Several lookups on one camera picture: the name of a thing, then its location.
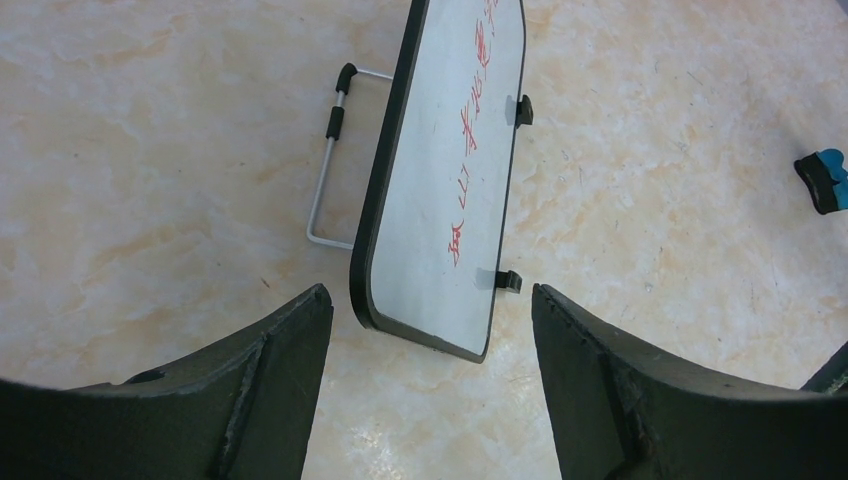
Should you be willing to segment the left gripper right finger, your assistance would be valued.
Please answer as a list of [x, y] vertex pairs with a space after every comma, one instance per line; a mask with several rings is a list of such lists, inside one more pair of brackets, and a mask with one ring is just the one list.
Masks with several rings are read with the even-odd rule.
[[537, 284], [532, 326], [565, 479], [843, 479], [847, 396], [767, 385], [646, 342]]

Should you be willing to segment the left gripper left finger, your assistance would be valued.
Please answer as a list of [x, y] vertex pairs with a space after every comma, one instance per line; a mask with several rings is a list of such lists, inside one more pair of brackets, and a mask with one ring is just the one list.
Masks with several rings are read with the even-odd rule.
[[5, 479], [297, 479], [334, 308], [320, 284], [121, 384], [1, 384]]

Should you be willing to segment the white whiteboard black frame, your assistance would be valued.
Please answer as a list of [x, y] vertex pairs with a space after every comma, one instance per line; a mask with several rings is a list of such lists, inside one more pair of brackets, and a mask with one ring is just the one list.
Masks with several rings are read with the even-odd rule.
[[522, 83], [520, 1], [415, 1], [390, 85], [351, 254], [349, 292], [370, 330], [470, 362], [486, 357]]

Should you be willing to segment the blue black whiteboard eraser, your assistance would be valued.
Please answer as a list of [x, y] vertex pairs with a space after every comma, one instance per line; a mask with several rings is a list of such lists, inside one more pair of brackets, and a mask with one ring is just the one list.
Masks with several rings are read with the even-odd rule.
[[793, 163], [820, 215], [847, 210], [845, 156], [834, 148], [814, 152]]

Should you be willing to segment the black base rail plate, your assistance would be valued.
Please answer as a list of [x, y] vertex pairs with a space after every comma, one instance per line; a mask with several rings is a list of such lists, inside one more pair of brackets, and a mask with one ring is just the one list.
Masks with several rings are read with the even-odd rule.
[[833, 395], [847, 392], [848, 343], [801, 387], [804, 391]]

